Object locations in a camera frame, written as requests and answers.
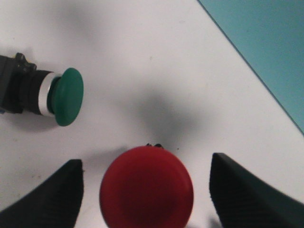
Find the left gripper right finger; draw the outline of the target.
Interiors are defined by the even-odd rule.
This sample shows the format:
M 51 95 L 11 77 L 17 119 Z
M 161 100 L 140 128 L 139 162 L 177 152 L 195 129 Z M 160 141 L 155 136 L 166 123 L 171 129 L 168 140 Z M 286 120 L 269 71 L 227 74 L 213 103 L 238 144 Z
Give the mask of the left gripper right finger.
M 225 228 L 302 228 L 304 205 L 224 153 L 212 155 L 209 192 Z

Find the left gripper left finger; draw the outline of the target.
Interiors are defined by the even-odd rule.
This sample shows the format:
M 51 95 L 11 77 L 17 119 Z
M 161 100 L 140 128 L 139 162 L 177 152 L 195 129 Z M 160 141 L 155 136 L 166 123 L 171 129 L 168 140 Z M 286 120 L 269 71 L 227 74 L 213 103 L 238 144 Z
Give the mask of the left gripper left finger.
M 0 213 L 2 228 L 73 228 L 84 194 L 83 164 L 69 160 Z

